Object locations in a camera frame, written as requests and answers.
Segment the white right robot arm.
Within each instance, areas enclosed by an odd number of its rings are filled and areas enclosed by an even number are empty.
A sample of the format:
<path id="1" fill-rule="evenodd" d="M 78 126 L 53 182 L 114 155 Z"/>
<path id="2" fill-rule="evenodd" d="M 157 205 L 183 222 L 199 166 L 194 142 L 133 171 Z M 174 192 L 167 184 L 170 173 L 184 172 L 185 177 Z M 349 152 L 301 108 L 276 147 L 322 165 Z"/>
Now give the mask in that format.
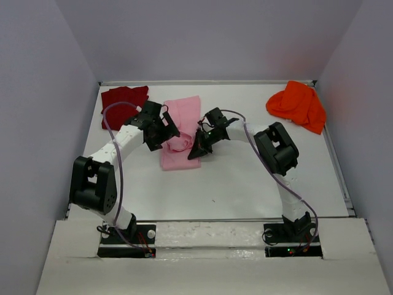
<path id="1" fill-rule="evenodd" d="M 299 151 L 283 124 L 275 122 L 267 127 L 247 124 L 245 117 L 238 112 L 214 108 L 198 121 L 187 159 L 211 154 L 212 146 L 222 140 L 249 143 L 277 183 L 283 220 L 295 222 L 303 217 L 302 198 L 292 190 L 291 182 L 286 179 L 287 172 L 298 165 Z"/>

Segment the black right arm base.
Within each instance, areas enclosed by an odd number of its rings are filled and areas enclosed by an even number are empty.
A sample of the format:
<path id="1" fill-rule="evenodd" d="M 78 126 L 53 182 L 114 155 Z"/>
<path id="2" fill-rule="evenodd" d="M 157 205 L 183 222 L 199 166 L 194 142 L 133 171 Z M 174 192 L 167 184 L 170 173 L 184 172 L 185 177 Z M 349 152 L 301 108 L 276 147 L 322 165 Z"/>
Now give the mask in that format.
<path id="1" fill-rule="evenodd" d="M 282 217 L 282 223 L 263 225 L 262 240 L 267 258 L 322 258 L 319 236 L 314 237 L 316 224 L 306 212 L 300 219 L 290 221 Z"/>

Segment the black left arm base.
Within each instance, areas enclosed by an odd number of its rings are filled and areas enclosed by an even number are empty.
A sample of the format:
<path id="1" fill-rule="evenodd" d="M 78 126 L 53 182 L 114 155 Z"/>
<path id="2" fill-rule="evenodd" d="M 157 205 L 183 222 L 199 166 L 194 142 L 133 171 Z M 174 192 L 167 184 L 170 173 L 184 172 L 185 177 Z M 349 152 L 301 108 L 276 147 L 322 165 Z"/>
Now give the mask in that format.
<path id="1" fill-rule="evenodd" d="M 155 258 L 157 225 L 136 222 L 134 228 L 134 232 L 117 230 L 106 222 L 97 226 L 96 230 L 100 234 L 97 255 L 100 258 Z"/>

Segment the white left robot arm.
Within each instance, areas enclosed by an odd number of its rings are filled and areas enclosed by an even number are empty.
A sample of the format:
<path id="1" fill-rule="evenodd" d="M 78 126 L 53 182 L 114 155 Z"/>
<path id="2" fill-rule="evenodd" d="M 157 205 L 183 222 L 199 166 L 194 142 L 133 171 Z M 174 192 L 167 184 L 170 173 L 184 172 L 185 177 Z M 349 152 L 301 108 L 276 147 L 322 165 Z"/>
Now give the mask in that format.
<path id="1" fill-rule="evenodd" d="M 73 163 L 69 201 L 99 216 L 114 229 L 132 237 L 137 231 L 136 216 L 123 205 L 124 177 L 122 163 L 135 149 L 145 144 L 150 151 L 162 149 L 163 143 L 180 135 L 162 104 L 146 101 L 136 108 L 111 140 L 88 157 Z"/>

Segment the pink t shirt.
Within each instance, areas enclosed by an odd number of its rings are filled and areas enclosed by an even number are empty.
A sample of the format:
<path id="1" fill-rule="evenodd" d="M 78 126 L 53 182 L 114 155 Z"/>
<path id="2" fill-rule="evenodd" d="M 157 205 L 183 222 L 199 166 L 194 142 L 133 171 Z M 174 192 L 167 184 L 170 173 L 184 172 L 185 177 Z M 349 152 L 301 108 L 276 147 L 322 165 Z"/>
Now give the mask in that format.
<path id="1" fill-rule="evenodd" d="M 179 130 L 179 137 L 164 142 L 160 164 L 163 171 L 188 170 L 201 167 L 199 158 L 189 160 L 188 156 L 195 141 L 198 121 L 201 119 L 200 97 L 191 96 L 177 100 L 167 100 L 169 115 Z"/>

